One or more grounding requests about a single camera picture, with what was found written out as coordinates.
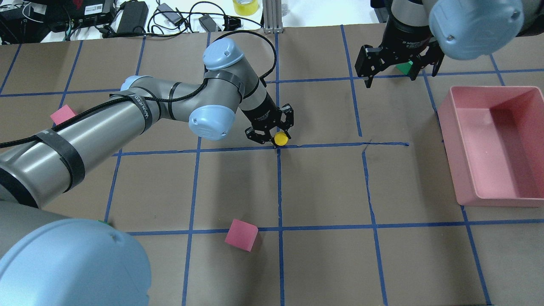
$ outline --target blue joint cap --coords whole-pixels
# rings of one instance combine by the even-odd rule
[[[234,123],[234,111],[223,105],[205,105],[189,116],[189,128],[197,136],[208,140],[225,138]]]
[[[202,61],[208,70],[219,70],[232,66],[242,58],[244,58],[244,52],[230,38],[214,41],[202,55]]]
[[[125,79],[125,82],[121,85],[121,91],[129,89],[136,80],[141,79],[143,77],[151,77],[151,76],[129,76]]]
[[[429,14],[429,27],[445,55],[466,60],[504,47],[523,19],[521,0],[439,0]]]

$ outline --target pink bin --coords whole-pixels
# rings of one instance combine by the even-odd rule
[[[460,205],[544,205],[538,87],[452,87],[438,117]]]

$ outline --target velcro strap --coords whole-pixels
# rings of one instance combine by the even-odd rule
[[[131,91],[123,90],[118,93],[111,94],[110,96],[124,96],[129,97],[132,99],[132,103],[134,103],[136,106],[138,106],[138,109],[141,111],[141,115],[144,116],[145,120],[145,127],[141,134],[143,134],[145,131],[147,131],[151,125],[153,125],[153,114],[151,113],[151,110],[149,109],[149,105],[147,104],[147,101],[144,97],[139,96]]]
[[[70,185],[64,192],[81,183],[85,178],[85,165],[76,148],[68,140],[51,129],[41,131],[36,136],[60,155],[60,160],[70,173]]]

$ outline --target pink block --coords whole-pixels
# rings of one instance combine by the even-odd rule
[[[53,122],[58,125],[74,117],[75,115],[77,115],[77,113],[74,112],[73,109],[70,108],[70,106],[65,105],[62,106],[58,111],[54,112],[50,117],[51,119],[53,119]]]
[[[251,248],[257,237],[257,232],[259,232],[259,229],[255,225],[234,219],[231,228],[228,230],[225,242],[242,250],[251,252]]]
[[[452,87],[438,117],[459,204],[544,206],[538,87]]]

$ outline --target sticker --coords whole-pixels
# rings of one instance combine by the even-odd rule
[[[85,15],[91,15],[96,13],[101,13],[104,4],[95,4],[85,7]]]

